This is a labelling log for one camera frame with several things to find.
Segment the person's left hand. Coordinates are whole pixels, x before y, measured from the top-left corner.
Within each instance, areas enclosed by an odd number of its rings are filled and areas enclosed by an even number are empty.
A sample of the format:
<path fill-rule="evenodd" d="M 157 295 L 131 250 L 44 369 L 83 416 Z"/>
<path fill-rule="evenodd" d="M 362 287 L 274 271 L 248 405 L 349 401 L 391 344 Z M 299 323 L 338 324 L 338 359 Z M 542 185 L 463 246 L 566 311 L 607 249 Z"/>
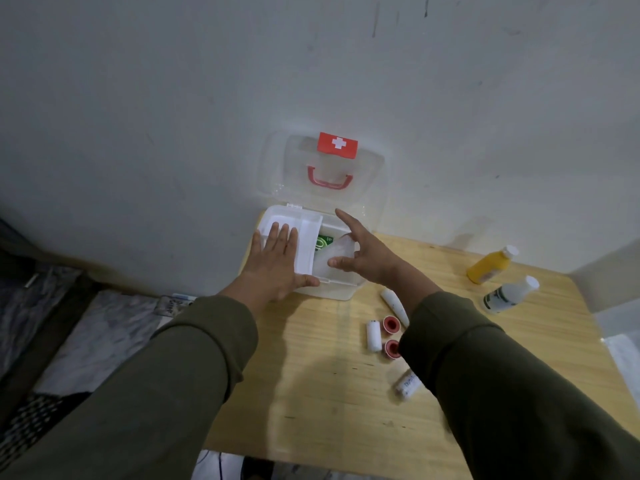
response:
<path fill-rule="evenodd" d="M 281 301 L 297 289 L 292 289 L 294 259 L 298 245 L 298 231 L 289 231 L 284 254 L 275 251 L 279 225 L 274 223 L 259 256 L 252 257 L 252 242 L 248 256 L 238 277 L 222 289 L 218 296 L 244 304 L 252 314 L 261 312 L 268 303 Z"/>

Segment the person's right hand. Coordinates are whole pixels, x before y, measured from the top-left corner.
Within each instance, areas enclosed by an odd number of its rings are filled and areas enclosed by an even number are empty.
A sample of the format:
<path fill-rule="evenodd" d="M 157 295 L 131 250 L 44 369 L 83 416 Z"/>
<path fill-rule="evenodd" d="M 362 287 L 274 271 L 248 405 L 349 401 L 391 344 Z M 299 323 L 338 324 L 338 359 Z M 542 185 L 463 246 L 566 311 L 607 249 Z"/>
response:
<path fill-rule="evenodd" d="M 412 266 L 391 252 L 355 217 L 341 209 L 335 209 L 335 214 L 348 226 L 351 238 L 359 244 L 360 249 L 354 257 L 361 260 L 362 267 L 357 274 L 370 282 L 393 288 Z"/>

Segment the translucent plastic packet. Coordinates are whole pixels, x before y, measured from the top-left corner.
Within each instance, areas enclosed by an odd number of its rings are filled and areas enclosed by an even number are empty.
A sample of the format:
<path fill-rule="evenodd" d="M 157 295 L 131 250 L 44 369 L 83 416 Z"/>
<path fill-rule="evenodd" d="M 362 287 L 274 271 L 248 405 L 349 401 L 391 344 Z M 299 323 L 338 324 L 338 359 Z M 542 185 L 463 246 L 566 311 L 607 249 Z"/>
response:
<path fill-rule="evenodd" d="M 331 282 L 341 282 L 354 284 L 357 283 L 359 277 L 355 273 L 348 273 L 340 269 L 332 268 L 328 265 L 331 258 L 348 257 L 353 258 L 356 251 L 356 242 L 351 238 L 350 234 L 345 234 L 337 238 L 325 248 L 315 252 L 312 275 L 329 280 Z"/>

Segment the white plastic insert tray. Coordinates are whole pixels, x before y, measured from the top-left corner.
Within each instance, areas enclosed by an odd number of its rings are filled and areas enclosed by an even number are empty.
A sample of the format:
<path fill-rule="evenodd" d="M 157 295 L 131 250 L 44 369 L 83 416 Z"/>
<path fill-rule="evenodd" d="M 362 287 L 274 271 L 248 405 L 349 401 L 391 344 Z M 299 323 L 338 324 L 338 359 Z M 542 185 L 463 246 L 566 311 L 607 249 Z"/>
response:
<path fill-rule="evenodd" d="M 322 213 L 288 203 L 267 208 L 260 218 L 257 230 L 261 234 L 262 243 L 265 244 L 274 223 L 277 223 L 279 227 L 288 225 L 290 231 L 294 228 L 297 229 L 298 245 L 294 259 L 294 272 L 296 274 L 312 274 L 316 240 L 322 222 Z"/>

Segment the person's left forearm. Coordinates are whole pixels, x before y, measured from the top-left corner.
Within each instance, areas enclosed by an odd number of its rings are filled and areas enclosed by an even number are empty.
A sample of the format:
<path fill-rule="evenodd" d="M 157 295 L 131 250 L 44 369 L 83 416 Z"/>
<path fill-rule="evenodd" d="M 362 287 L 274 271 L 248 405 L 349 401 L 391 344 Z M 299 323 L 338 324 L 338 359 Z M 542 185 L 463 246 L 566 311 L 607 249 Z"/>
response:
<path fill-rule="evenodd" d="M 0 480 L 190 480 L 277 292 L 237 278 L 156 331 Z"/>

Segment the person's right forearm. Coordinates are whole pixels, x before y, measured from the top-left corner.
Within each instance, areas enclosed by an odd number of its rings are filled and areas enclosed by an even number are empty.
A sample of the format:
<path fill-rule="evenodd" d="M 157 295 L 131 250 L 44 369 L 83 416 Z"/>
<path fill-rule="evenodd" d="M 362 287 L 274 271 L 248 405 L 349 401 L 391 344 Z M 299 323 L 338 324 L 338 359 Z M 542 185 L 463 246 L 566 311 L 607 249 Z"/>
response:
<path fill-rule="evenodd" d="M 480 313 L 400 260 L 381 283 L 410 325 L 399 342 L 475 480 L 640 480 L 640 440 Z"/>

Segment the clear plastic first aid box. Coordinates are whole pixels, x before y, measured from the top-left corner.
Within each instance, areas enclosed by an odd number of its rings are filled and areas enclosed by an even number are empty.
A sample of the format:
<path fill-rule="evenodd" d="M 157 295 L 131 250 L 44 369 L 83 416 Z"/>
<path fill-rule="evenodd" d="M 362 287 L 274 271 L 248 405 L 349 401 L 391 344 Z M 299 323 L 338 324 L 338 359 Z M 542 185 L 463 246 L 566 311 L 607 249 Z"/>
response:
<path fill-rule="evenodd" d="M 319 135 L 273 132 L 262 147 L 257 183 L 266 206 L 302 206 L 322 213 L 319 234 L 335 239 L 350 232 L 335 214 L 341 209 L 356 217 L 368 230 L 377 228 L 387 203 L 388 165 L 384 156 L 358 147 L 355 158 L 317 148 Z M 298 292 L 316 298 L 348 301 L 365 280 L 357 283 L 320 279 L 318 287 Z"/>

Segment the white ointment tube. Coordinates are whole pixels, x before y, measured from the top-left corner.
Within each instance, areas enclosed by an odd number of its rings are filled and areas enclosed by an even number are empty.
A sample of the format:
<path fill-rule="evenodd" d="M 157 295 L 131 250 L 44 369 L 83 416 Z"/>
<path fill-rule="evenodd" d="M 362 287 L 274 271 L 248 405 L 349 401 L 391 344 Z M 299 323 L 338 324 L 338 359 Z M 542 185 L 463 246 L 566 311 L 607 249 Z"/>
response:
<path fill-rule="evenodd" d="M 384 288 L 381 291 L 380 296 L 387 306 L 393 311 L 394 316 L 398 318 L 399 322 L 404 328 L 409 327 L 410 320 L 404 309 L 404 306 L 396 293 L 388 288 Z"/>

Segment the small printed flat packet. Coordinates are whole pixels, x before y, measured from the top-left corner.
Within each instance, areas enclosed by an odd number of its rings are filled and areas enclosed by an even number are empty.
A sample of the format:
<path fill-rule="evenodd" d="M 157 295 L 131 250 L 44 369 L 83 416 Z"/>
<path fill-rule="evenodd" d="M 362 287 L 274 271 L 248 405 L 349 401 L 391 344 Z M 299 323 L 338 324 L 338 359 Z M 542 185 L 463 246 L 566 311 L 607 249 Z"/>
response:
<path fill-rule="evenodd" d="M 162 296 L 158 298 L 154 308 L 154 315 L 167 317 L 169 319 L 179 315 L 185 308 L 197 299 L 195 296 L 174 293 L 170 296 Z"/>

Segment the printed white bandage roll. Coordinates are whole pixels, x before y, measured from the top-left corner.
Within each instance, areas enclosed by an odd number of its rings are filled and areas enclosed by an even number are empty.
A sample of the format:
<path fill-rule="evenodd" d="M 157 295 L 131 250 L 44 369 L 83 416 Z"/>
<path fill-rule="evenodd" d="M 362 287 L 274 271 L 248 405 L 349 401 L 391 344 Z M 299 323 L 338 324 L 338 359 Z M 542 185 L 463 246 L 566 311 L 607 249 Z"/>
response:
<path fill-rule="evenodd" d="M 398 379 L 396 386 L 394 388 L 396 396 L 400 398 L 402 401 L 409 400 L 412 395 L 414 395 L 423 384 L 411 369 L 405 371 L 405 373 Z"/>

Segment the yellow bottle with white cap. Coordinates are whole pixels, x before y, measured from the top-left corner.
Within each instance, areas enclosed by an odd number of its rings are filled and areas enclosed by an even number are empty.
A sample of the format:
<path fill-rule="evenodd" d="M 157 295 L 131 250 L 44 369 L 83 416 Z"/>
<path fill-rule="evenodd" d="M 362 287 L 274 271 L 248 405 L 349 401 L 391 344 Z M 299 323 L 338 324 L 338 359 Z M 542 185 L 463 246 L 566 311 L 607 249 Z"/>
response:
<path fill-rule="evenodd" d="M 466 275 L 471 282 L 483 284 L 504 272 L 518 255 L 519 250 L 515 246 L 507 245 L 469 266 Z"/>

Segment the white bottle with dark label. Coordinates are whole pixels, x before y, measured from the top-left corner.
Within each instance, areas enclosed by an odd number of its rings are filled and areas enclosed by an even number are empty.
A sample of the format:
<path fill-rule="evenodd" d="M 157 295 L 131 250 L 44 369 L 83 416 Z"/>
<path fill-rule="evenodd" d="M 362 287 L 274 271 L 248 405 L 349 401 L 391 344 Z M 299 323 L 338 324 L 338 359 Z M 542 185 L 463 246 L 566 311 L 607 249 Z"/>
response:
<path fill-rule="evenodd" d="M 533 291 L 540 288 L 539 281 L 533 276 L 526 275 L 517 282 L 505 283 L 499 288 L 487 293 L 481 301 L 485 311 L 498 314 L 523 302 Z"/>

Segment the grey marbled blanket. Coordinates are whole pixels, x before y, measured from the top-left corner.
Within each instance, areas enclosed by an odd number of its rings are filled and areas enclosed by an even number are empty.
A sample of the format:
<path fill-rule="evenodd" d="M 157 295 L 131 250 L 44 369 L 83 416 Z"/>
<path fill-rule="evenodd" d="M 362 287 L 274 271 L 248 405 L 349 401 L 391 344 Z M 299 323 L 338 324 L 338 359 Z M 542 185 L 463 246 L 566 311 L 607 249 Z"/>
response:
<path fill-rule="evenodd" d="M 0 380 L 82 276 L 78 269 L 50 264 L 38 264 L 36 272 L 28 288 L 0 278 Z M 155 313 L 158 301 L 158 297 L 100 290 L 36 380 L 35 391 L 55 395 L 94 391 L 155 332 L 161 322 Z"/>

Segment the black patterned cloth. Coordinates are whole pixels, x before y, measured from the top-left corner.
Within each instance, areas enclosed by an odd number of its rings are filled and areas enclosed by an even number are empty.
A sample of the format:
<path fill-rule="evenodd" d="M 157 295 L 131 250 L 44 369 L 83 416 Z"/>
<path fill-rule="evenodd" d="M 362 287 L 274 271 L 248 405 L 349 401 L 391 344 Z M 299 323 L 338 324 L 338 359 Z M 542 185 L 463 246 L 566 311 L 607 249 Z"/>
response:
<path fill-rule="evenodd" d="M 0 428 L 0 473 L 92 395 L 30 393 Z"/>

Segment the white plastic sheet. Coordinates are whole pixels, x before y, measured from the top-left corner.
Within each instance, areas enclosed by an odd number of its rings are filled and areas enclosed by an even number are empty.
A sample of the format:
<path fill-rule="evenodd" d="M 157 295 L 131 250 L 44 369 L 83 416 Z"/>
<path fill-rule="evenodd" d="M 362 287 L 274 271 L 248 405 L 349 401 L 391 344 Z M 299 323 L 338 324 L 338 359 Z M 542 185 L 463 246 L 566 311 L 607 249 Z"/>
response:
<path fill-rule="evenodd" d="M 601 339 L 640 409 L 640 330 Z"/>

